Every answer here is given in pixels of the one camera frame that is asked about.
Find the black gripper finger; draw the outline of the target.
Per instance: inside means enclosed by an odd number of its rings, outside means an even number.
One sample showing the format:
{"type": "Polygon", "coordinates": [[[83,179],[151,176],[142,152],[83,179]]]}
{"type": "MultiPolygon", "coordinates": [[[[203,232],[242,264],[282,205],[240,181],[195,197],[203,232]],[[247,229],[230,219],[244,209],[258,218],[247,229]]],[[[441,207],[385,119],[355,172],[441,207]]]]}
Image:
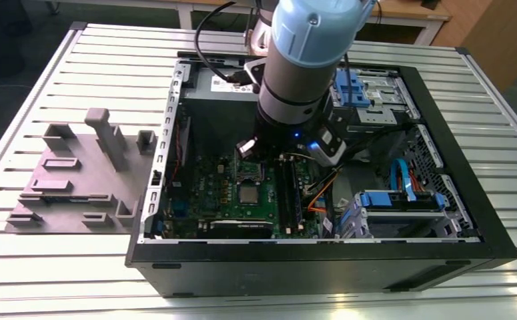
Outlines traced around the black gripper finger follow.
{"type": "Polygon", "coordinates": [[[255,137],[236,143],[235,150],[240,158],[255,158],[258,156],[258,139],[255,137]]]}

